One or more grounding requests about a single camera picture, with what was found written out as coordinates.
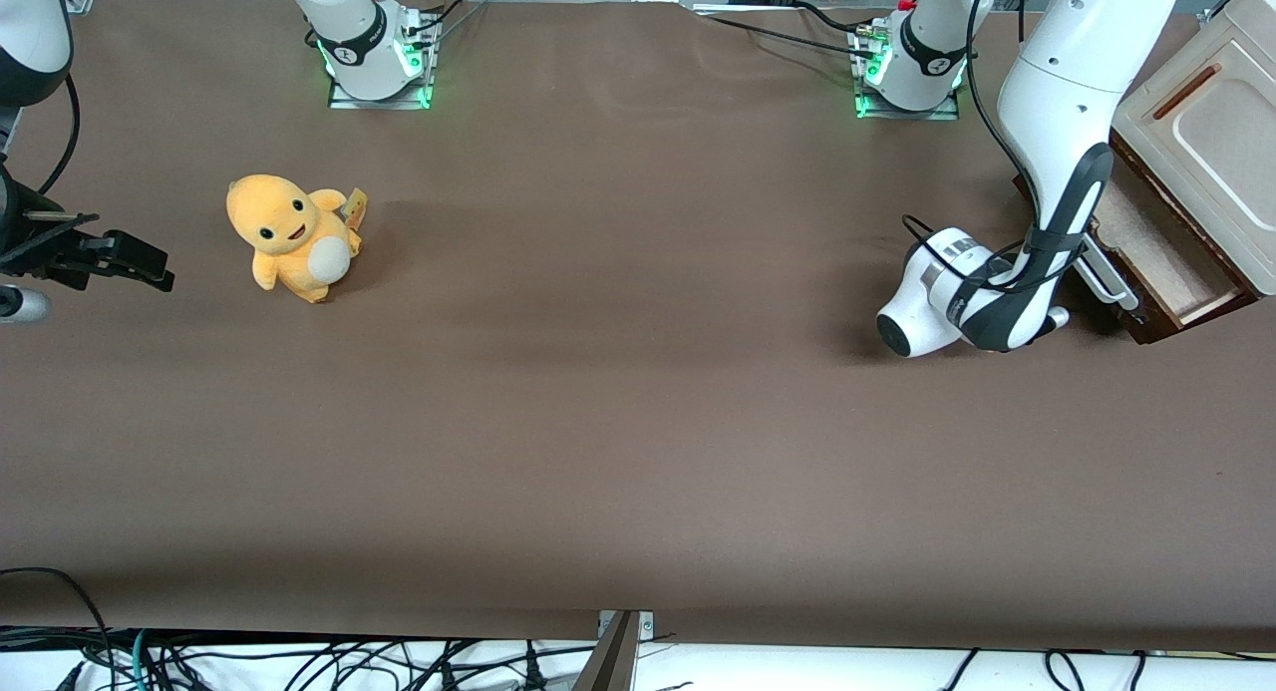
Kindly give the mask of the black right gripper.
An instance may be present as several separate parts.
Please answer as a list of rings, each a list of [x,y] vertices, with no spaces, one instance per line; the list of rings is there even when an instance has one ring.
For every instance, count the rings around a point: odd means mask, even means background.
[[[1,272],[51,279],[83,291],[92,275],[121,277],[167,295],[176,275],[168,252],[121,229],[92,237],[80,226],[98,214],[68,212],[1,170]]]

